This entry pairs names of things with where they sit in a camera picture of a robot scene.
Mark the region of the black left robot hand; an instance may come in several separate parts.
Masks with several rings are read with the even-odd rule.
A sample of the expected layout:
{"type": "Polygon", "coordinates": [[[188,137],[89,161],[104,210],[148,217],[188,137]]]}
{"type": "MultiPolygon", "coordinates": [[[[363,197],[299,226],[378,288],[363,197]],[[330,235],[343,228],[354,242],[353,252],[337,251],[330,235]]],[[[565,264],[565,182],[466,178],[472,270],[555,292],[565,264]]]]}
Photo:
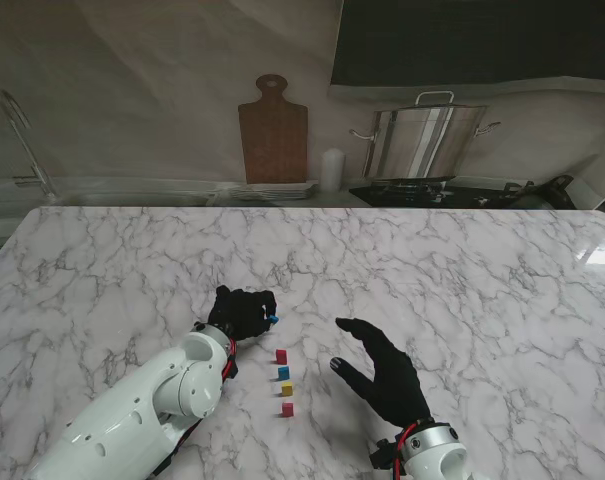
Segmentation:
{"type": "Polygon", "coordinates": [[[207,323],[215,326],[236,342],[258,337],[273,325],[277,303],[271,291],[230,290],[226,285],[216,289],[216,299],[207,323]]]}

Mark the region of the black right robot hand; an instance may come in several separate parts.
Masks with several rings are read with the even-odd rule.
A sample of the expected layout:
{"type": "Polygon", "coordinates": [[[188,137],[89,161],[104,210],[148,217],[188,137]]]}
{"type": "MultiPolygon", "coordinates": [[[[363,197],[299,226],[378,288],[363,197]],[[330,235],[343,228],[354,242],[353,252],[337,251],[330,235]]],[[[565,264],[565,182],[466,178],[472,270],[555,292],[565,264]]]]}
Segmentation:
{"type": "Polygon", "coordinates": [[[361,319],[337,318],[336,325],[360,340],[374,364],[369,379],[340,357],[331,369],[385,421],[405,429],[431,416],[410,357],[397,349],[382,330],[361,319]]]}

